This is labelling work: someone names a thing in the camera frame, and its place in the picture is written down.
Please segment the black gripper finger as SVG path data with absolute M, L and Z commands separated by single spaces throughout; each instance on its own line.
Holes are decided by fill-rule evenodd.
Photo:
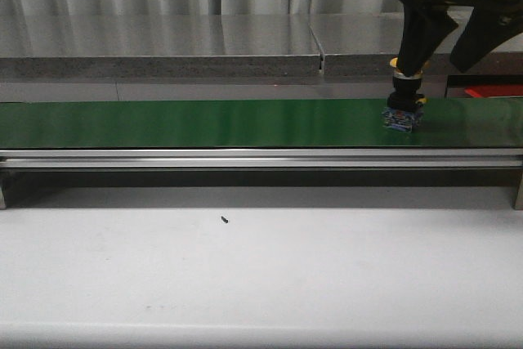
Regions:
M 449 0 L 449 4 L 473 8 L 450 54 L 450 62 L 461 72 L 522 33 L 522 0 Z
M 451 6 L 475 6 L 480 0 L 400 0 L 404 9 L 403 36 L 396 68 L 405 76 L 419 74 L 434 51 L 458 24 L 448 15 Z

